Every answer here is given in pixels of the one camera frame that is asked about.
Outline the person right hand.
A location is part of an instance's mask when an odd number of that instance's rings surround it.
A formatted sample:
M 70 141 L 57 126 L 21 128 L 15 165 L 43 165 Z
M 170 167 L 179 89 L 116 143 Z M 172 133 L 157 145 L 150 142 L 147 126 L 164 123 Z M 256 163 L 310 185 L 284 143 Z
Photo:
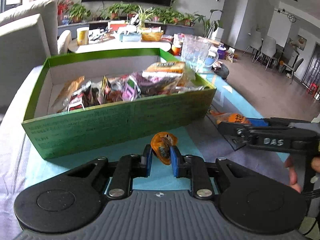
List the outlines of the person right hand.
M 288 157 L 284 163 L 285 167 L 289 169 L 290 187 L 301 193 L 302 189 L 298 184 L 297 172 L 295 171 L 291 157 Z M 320 172 L 320 158 L 314 157 L 311 162 L 311 167 L 317 172 Z

